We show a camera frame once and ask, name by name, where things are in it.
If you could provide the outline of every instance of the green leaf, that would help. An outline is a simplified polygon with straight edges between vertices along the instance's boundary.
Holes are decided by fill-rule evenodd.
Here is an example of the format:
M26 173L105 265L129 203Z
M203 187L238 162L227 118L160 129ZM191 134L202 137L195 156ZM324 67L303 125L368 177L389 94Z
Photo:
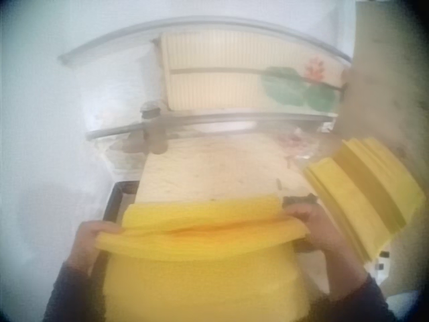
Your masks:
M324 84L310 85L304 98L308 106L319 112L330 112L335 106L335 92Z
M268 97L283 105L303 106L306 84L290 67L268 67L262 75L262 85Z

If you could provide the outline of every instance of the yellow paper stack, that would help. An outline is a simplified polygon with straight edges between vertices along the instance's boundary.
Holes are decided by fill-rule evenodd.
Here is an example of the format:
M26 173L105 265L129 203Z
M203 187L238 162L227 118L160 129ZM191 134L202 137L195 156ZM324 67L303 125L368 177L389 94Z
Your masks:
M375 139L344 141L304 174L362 262L378 257L426 200L405 166Z
M279 217L276 196L134 204L111 252L104 285L115 321L295 321L308 314L290 241L305 226Z

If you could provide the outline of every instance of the person's left hand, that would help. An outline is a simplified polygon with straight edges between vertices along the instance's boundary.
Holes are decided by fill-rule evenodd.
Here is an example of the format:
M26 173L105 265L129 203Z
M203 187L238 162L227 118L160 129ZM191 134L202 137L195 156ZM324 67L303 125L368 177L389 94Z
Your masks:
M99 254L99 251L95 248L95 239L102 231L106 233L120 233L122 228L110 221L100 220L81 223L76 232L72 251L66 264L87 274Z

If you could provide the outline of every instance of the white wall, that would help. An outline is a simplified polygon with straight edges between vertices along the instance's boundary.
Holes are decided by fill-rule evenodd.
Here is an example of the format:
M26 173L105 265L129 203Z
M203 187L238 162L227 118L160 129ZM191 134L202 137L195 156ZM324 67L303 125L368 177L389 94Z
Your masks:
M353 0L9 2L1 17L1 309L26 322L42 318L78 224L101 218L113 184L85 142L80 91L59 55L107 32L178 15L260 19L335 45L336 6Z

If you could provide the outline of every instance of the sleeve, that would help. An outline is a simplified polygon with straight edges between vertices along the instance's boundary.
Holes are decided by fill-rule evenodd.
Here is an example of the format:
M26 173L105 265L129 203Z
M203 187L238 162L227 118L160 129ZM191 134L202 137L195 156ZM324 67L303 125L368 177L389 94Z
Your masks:
M46 307L43 322L84 322L88 309L89 277L63 264Z
M389 311L377 283L368 276L364 285L358 290L333 303L329 321L397 322L397 319Z

